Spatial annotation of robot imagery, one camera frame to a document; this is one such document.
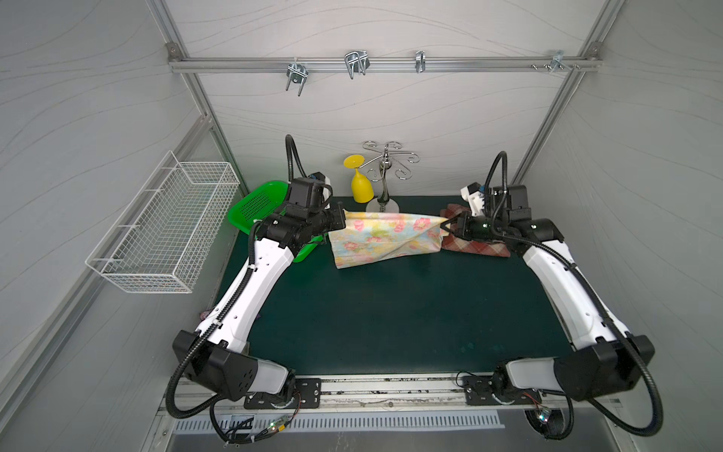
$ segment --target plaid cloth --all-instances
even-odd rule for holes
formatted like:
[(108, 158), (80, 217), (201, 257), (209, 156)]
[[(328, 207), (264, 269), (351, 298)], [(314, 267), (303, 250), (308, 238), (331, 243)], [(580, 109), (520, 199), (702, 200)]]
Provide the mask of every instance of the plaid cloth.
[[(440, 216), (454, 218), (462, 212), (471, 212), (471, 210), (459, 204), (447, 204), (447, 208), (440, 212)], [(449, 227), (454, 230), (457, 225), (451, 224)], [(507, 245), (503, 242), (467, 242), (452, 234), (442, 240), (442, 249), (469, 252), (473, 255), (510, 257), (510, 250), (507, 249)]]

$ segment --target green plastic basket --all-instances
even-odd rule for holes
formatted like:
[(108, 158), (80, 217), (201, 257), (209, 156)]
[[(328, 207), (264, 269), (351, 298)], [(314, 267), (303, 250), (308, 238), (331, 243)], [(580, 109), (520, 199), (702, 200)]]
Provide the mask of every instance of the green plastic basket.
[[(284, 198), (286, 198), (286, 190), (288, 190), (288, 183), (286, 182), (266, 182), (228, 211), (228, 221), (248, 235), (254, 220), (263, 220), (281, 205)], [(323, 240), (323, 236), (314, 237), (310, 243), (304, 245), (299, 251), (299, 254), (294, 258), (294, 262), (304, 260)]]

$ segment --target green table surface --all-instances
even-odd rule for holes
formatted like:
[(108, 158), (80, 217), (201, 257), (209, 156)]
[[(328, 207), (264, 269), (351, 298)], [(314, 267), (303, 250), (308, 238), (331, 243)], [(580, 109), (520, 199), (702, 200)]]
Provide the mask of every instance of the green table surface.
[[(457, 196), (394, 197), (440, 214)], [(361, 211), (351, 198), (345, 209)], [(241, 270), (240, 233), (220, 299)], [(493, 371), (504, 359), (562, 356), (570, 345), (521, 258), (442, 250), (338, 270), (329, 244), (279, 278), (249, 335), (250, 354), (297, 375)]]

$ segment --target wire mesh basket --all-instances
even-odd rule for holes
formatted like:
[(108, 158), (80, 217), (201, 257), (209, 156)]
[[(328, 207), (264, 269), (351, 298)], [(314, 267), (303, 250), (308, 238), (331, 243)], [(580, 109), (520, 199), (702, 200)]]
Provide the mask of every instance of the wire mesh basket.
[(126, 292), (191, 293), (238, 186), (230, 163), (169, 151), (85, 263)]

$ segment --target vent grille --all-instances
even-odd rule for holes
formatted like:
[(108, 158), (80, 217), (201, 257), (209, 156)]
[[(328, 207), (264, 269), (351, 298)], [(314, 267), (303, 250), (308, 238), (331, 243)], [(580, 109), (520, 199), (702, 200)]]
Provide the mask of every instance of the vent grille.
[[(280, 414), (255, 416), (226, 414), (218, 416), (218, 424), (227, 430), (254, 417), (252, 432), (260, 432)], [(395, 413), (301, 413), (286, 428), (286, 432), (368, 432), (368, 431), (441, 431), (484, 430), (505, 428), (497, 410), (480, 409), (445, 412)], [(213, 433), (208, 416), (200, 414), (176, 423), (177, 435)]]

